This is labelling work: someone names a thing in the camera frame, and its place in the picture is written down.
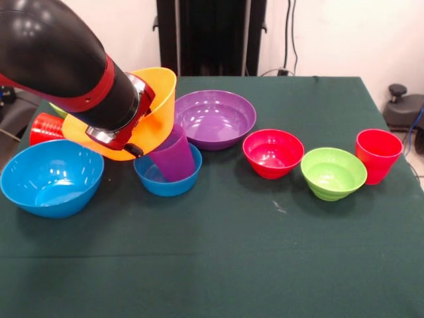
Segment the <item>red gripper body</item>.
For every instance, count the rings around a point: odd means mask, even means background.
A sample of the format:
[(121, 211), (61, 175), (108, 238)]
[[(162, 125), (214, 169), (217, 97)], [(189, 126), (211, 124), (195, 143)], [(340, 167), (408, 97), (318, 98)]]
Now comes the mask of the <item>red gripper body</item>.
[(129, 142), (135, 127), (141, 118), (151, 112), (151, 104), (155, 98), (155, 92), (145, 81), (132, 81), (134, 97), (125, 118), (126, 123), (113, 131), (105, 131), (108, 136), (108, 145), (115, 150), (121, 150)]

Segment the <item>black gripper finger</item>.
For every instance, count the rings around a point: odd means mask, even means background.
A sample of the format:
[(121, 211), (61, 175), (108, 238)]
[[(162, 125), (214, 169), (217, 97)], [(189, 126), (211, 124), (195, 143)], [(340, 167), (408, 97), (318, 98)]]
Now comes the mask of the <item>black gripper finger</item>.
[(135, 158), (144, 156), (143, 150), (131, 143), (125, 144), (124, 150), (133, 155)]

